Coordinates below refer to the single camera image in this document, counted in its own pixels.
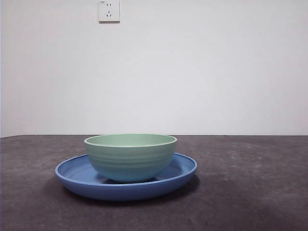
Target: white wall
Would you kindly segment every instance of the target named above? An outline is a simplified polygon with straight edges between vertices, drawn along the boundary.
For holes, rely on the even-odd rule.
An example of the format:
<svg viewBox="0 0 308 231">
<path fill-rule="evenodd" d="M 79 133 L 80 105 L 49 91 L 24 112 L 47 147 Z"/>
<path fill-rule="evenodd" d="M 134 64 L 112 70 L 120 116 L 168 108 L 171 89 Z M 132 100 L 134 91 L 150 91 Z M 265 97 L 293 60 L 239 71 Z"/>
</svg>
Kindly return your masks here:
<svg viewBox="0 0 308 231">
<path fill-rule="evenodd" d="M 1 136 L 308 135 L 307 0 L 2 0 Z"/>
</svg>

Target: blue dish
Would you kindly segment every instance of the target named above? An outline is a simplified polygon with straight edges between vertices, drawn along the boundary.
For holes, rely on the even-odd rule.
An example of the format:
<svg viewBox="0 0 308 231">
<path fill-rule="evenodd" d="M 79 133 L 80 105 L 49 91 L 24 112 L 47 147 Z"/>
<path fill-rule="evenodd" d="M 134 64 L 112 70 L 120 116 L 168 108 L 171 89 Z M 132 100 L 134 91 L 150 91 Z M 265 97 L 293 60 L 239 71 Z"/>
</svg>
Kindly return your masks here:
<svg viewBox="0 0 308 231">
<path fill-rule="evenodd" d="M 141 183 L 119 183 L 99 175 L 87 155 L 60 163 L 55 173 L 75 194 L 106 201 L 133 201 L 170 193 L 187 183 L 197 169 L 190 157 L 175 153 L 171 163 L 157 177 Z"/>
</svg>

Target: plate rim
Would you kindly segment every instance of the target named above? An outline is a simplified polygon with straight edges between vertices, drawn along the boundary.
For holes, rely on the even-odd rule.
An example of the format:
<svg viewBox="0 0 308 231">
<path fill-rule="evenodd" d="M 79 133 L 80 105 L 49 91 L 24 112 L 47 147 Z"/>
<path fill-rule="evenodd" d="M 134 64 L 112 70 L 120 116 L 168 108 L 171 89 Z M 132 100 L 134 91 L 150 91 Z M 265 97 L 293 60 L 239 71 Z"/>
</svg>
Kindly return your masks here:
<svg viewBox="0 0 308 231">
<path fill-rule="evenodd" d="M 193 168 L 184 173 L 184 174 L 181 174 L 179 176 L 176 176 L 176 177 L 172 177 L 172 178 L 168 178 L 168 179 L 164 179 L 164 180 L 156 180 L 156 181 L 151 181 L 151 182 L 141 182 L 141 183 L 126 183 L 126 184 L 100 184 L 100 183 L 88 183 L 88 182 L 84 182 L 84 181 L 78 181 L 78 180 L 72 180 L 70 178 L 67 178 L 63 175 L 61 175 L 58 171 L 59 167 L 64 164 L 65 162 L 68 162 L 68 161 L 71 161 L 73 159 L 77 159 L 77 158 L 81 158 L 81 157 L 84 157 L 84 156 L 87 156 L 87 154 L 84 154 L 84 155 L 79 155 L 79 156 L 75 156 L 75 157 L 72 157 L 72 158 L 69 158 L 61 163 L 59 163 L 57 165 L 57 167 L 55 168 L 55 173 L 57 175 L 57 177 L 65 180 L 65 181 L 69 181 L 71 183 L 77 183 L 77 184 L 82 184 L 82 185 L 89 185 L 89 186 L 99 186 L 99 187 L 130 187 L 130 186 L 142 186 L 142 185 L 149 185 L 149 184 L 159 184 L 159 183 L 162 183 L 162 182 L 167 182 L 167 181 L 171 181 L 171 180 L 176 180 L 176 179 L 179 179 L 179 178 L 183 178 L 185 176 L 188 176 L 190 174 L 192 174 L 194 171 L 196 171 L 197 169 L 197 162 L 192 159 L 191 157 L 189 156 L 186 156 L 186 155 L 183 155 L 183 154 L 180 154 L 180 153 L 174 153 L 175 155 L 178 155 L 180 157 L 184 157 L 186 159 L 189 159 L 190 161 L 192 161 L 194 163 L 194 166 Z"/>
</svg>

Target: bowl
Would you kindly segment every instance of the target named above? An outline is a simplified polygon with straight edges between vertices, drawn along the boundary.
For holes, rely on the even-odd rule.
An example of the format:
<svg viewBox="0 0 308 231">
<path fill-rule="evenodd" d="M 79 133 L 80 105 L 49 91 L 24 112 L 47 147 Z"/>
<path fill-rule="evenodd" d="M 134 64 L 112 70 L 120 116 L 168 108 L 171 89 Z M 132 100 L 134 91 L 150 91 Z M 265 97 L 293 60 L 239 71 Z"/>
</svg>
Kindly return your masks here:
<svg viewBox="0 0 308 231">
<path fill-rule="evenodd" d="M 93 168 L 119 182 L 141 182 L 157 176 L 171 162 L 177 138 L 156 134 L 117 134 L 84 140 Z"/>
</svg>

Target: wall socket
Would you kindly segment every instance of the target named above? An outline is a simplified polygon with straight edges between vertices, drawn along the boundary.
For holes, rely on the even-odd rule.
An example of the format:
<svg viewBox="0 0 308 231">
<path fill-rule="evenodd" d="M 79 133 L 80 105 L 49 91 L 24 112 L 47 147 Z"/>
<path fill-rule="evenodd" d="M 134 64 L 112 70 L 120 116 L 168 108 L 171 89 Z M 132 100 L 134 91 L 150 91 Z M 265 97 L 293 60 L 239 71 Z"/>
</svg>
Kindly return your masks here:
<svg viewBox="0 0 308 231">
<path fill-rule="evenodd" d="M 120 22 L 120 0 L 101 0 L 98 18 L 99 22 Z"/>
</svg>

